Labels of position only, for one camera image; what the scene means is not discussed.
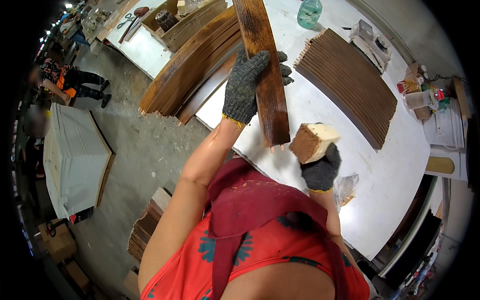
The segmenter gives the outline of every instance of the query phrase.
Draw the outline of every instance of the concrete floor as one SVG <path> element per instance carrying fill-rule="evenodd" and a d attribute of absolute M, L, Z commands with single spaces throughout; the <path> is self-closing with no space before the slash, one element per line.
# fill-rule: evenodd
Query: concrete floor
<path fill-rule="evenodd" d="M 126 251 L 132 224 L 158 187 L 177 182 L 187 158 L 210 131 L 196 118 L 177 127 L 175 118 L 142 117 L 138 102 L 151 80 L 111 49 L 104 48 L 96 57 L 81 45 L 74 65 L 111 81 L 105 92 L 112 100 L 106 108 L 90 98 L 79 98 L 74 106 L 93 111 L 117 154 L 101 206 L 91 218 L 70 226 L 78 245 L 75 258 L 110 297 L 125 294 L 135 299 L 123 286 L 128 271 L 137 265 Z"/>

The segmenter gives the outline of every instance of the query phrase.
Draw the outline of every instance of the gray knitted glove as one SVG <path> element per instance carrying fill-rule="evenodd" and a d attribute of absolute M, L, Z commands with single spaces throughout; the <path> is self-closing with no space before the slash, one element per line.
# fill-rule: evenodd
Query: gray knitted glove
<path fill-rule="evenodd" d="M 317 161 L 300 165 L 301 175 L 307 182 L 307 187 L 313 192 L 326 192 L 333 187 L 333 180 L 340 168 L 340 153 L 336 145 L 331 143 L 325 156 Z"/>
<path fill-rule="evenodd" d="M 255 99 L 256 79 L 265 69 L 270 60 L 268 51 L 260 51 L 247 59 L 245 48 L 242 47 L 237 55 L 237 60 L 233 65 L 227 87 L 225 89 L 225 102 L 223 104 L 222 115 L 230 120 L 240 124 L 248 124 L 252 117 L 257 113 L 257 102 Z M 287 60 L 287 55 L 281 51 L 278 52 L 279 62 Z M 288 77 L 292 70 L 285 65 L 280 64 L 282 71 L 283 85 L 293 82 Z"/>

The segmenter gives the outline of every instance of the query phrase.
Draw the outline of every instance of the orange vest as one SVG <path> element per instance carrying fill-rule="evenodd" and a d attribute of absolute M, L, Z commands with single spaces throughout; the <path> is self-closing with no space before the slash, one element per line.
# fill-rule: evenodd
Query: orange vest
<path fill-rule="evenodd" d="M 64 69 L 62 68 L 60 72 L 60 77 L 57 81 L 57 86 L 59 87 L 60 90 L 62 90 L 67 95 L 69 95 L 70 98 L 73 98 L 75 97 L 75 94 L 77 93 L 77 91 L 75 91 L 72 87 L 69 88 L 68 90 L 65 90 L 65 91 L 63 90 L 63 84 L 65 83 L 65 78 L 63 77 L 63 71 Z"/>

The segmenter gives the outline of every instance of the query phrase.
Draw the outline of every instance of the work table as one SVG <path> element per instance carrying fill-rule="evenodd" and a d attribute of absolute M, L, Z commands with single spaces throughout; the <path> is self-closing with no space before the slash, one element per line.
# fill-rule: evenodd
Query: work table
<path fill-rule="evenodd" d="M 137 7 L 157 7 L 162 0 L 140 0 Z M 305 48 L 304 41 L 315 36 L 323 28 L 331 28 L 345 40 L 349 31 L 360 19 L 373 24 L 344 0 L 323 0 L 323 12 L 315 30 L 303 29 L 297 24 L 297 12 L 301 1 L 264 0 L 278 50 L 288 55 L 286 65 Z M 173 56 L 166 46 L 154 39 L 143 27 L 130 42 L 118 43 L 125 28 L 114 29 L 107 39 L 150 78 L 160 72 Z M 294 83 L 285 87 L 290 136 L 293 139 L 301 123 L 323 122 L 332 125 L 341 136 L 337 147 L 342 157 L 340 176 L 356 172 L 360 181 L 356 196 L 340 211 L 342 236 L 356 250 L 371 260 L 385 245 L 407 212 L 427 165 L 430 145 L 427 143 L 421 121 L 413 111 L 405 109 L 403 97 L 396 90 L 396 83 L 403 80 L 407 64 L 392 47 L 392 58 L 383 80 L 398 100 L 386 141 L 381 150 L 374 150 L 346 115 L 320 90 L 295 72 Z M 197 113 L 197 118 L 210 128 L 221 120 L 225 84 Z M 300 176 L 296 157 L 285 145 L 285 151 L 276 147 L 275 153 L 263 148 L 258 117 L 234 145 L 237 152 L 247 158 L 262 173 L 274 180 L 306 190 Z"/>

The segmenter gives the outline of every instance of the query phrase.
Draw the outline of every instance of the scissors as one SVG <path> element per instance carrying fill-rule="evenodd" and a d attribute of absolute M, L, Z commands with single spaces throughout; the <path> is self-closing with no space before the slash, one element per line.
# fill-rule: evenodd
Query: scissors
<path fill-rule="evenodd" d="M 120 29 L 127 22 L 132 22 L 135 19 L 135 16 L 132 16 L 131 13 L 128 13 L 125 15 L 125 19 L 127 19 L 125 22 L 118 24 L 117 29 Z"/>

